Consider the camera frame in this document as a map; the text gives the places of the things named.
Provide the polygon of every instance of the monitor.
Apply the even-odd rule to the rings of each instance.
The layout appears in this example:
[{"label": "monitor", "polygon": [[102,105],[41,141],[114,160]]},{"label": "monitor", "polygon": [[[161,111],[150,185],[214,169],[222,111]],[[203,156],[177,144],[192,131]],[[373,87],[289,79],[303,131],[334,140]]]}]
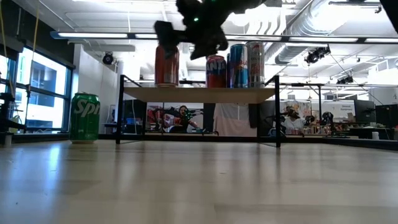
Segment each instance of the monitor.
[{"label": "monitor", "polygon": [[376,122],[376,109],[373,101],[354,100],[355,120],[358,123]]}]

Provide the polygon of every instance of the green soda can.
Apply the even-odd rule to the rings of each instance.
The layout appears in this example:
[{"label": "green soda can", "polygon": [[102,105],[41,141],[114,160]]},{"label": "green soda can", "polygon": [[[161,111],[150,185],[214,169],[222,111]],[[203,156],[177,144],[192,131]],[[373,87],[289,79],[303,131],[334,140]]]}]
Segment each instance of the green soda can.
[{"label": "green soda can", "polygon": [[97,95],[76,93],[72,99],[69,139],[73,143],[98,140],[101,103]]}]

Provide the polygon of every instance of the white wall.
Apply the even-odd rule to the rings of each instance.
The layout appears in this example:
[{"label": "white wall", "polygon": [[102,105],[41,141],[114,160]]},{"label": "white wall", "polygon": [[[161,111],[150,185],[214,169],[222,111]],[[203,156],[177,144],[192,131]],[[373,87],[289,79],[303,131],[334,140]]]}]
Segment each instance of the white wall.
[{"label": "white wall", "polygon": [[99,113],[99,133],[104,133],[104,124],[108,117],[109,107],[116,104],[117,74],[100,61],[86,53],[80,44],[75,46],[76,65],[78,75],[78,92],[86,92],[99,96],[101,111]]},{"label": "white wall", "polygon": [[372,88],[369,92],[369,99],[377,106],[398,104],[398,88]]}]

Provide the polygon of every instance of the fluorescent light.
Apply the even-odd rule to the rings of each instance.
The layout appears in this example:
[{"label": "fluorescent light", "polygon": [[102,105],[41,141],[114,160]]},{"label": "fluorescent light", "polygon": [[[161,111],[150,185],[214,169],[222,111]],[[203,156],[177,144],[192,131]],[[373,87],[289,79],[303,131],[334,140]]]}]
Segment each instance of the fluorescent light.
[{"label": "fluorescent light", "polygon": [[351,38],[351,37],[291,37],[289,41],[296,41],[296,42],[326,42],[326,43],[333,43],[333,42],[357,42],[358,38]]},{"label": "fluorescent light", "polygon": [[398,43],[398,38],[368,38],[365,40],[366,43]]},{"label": "fluorescent light", "polygon": [[137,80],[136,83],[155,83],[155,80]]},{"label": "fluorescent light", "polygon": [[137,39],[157,39],[156,34],[136,34]]},{"label": "fluorescent light", "polygon": [[288,47],[327,47],[327,44],[311,44],[311,43],[286,43]]},{"label": "fluorescent light", "polygon": [[66,38],[99,38],[99,39],[107,39],[107,38],[115,38],[115,39],[126,39],[127,34],[101,34],[101,33],[58,33],[60,37]]},{"label": "fluorescent light", "polygon": [[161,3],[163,0],[151,0],[151,1],[142,1],[142,0],[73,0],[78,2],[110,2],[110,3]]},{"label": "fluorescent light", "polygon": [[280,41],[282,37],[261,36],[261,35],[225,35],[227,40],[247,40],[247,41]]}]

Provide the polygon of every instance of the shelf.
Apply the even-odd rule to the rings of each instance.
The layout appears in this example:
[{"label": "shelf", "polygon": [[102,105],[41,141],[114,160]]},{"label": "shelf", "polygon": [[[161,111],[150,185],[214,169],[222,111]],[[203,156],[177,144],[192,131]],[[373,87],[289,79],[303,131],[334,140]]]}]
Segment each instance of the shelf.
[{"label": "shelf", "polygon": [[274,95],[272,88],[134,88],[124,93],[144,102],[261,103]]}]

